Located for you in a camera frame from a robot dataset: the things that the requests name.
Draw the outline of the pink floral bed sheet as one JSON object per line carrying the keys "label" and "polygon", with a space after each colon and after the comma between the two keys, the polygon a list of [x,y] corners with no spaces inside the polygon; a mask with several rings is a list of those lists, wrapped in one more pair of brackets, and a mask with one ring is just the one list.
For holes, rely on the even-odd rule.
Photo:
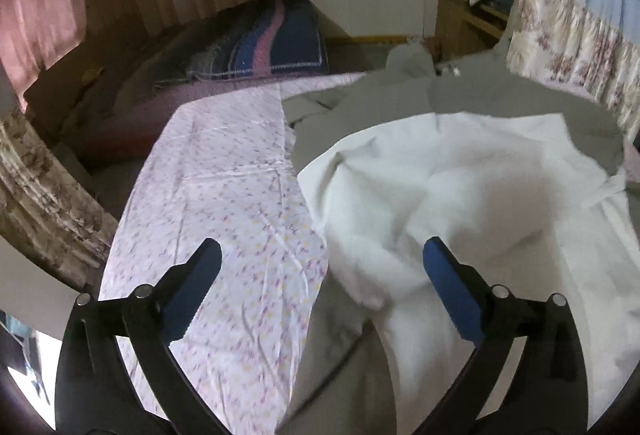
{"label": "pink floral bed sheet", "polygon": [[285,414],[326,276],[290,161],[285,99],[352,83],[299,78],[195,100],[160,133],[119,220],[100,289],[118,299],[219,242],[221,272],[172,354],[237,434],[271,434]]}

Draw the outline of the grey and white jacket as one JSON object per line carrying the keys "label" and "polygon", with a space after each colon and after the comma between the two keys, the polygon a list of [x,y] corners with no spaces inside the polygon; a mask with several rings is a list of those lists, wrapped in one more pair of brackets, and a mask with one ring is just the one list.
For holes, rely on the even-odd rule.
{"label": "grey and white jacket", "polygon": [[402,46],[283,112],[329,270],[280,433],[420,434],[474,349],[425,273],[433,237],[488,285],[564,295],[584,434],[638,429],[639,190],[604,109],[516,76],[498,48],[440,73]]}

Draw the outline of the dark purple bed cover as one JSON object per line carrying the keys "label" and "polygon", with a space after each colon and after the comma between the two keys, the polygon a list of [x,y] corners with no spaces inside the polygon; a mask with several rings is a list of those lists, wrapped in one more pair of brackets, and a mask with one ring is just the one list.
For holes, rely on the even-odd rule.
{"label": "dark purple bed cover", "polygon": [[170,28],[111,62],[64,120],[60,138],[89,164],[146,155],[181,105],[260,84],[324,74],[201,81],[186,63],[209,36],[220,14]]}

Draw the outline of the floral beige curtain right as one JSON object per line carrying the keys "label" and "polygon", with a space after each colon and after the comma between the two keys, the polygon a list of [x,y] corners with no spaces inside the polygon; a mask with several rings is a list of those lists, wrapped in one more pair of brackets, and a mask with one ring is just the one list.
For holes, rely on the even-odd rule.
{"label": "floral beige curtain right", "polygon": [[627,140],[639,132],[639,47],[576,0],[515,0],[508,68],[586,94],[610,111]]}

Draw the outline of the floral brown curtain left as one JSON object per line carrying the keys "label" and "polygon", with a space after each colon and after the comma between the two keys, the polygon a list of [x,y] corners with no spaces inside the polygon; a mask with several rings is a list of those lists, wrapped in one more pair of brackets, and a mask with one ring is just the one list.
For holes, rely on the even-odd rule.
{"label": "floral brown curtain left", "polygon": [[1,236],[12,247],[80,291],[101,276],[116,228],[20,110],[1,119]]}

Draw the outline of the pink curtain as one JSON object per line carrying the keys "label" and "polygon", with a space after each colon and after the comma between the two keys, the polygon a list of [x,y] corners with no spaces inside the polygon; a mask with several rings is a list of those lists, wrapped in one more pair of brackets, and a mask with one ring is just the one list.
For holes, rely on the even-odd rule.
{"label": "pink curtain", "polygon": [[1,63],[22,110],[26,91],[86,32],[85,0],[1,0]]}

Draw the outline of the wooden desk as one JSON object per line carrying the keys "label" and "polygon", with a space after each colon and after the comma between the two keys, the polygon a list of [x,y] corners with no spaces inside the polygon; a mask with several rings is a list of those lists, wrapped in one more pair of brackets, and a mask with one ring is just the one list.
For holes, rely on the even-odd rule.
{"label": "wooden desk", "polygon": [[508,15],[468,0],[437,0],[435,46],[440,60],[490,50],[502,38]]}

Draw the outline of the blue pink striped blanket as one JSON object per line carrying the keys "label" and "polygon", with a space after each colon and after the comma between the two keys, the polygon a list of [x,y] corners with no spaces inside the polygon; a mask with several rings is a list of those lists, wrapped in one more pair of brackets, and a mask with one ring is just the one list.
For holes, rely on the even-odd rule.
{"label": "blue pink striped blanket", "polygon": [[328,72],[326,46],[309,0],[255,0],[223,10],[186,63],[201,81]]}

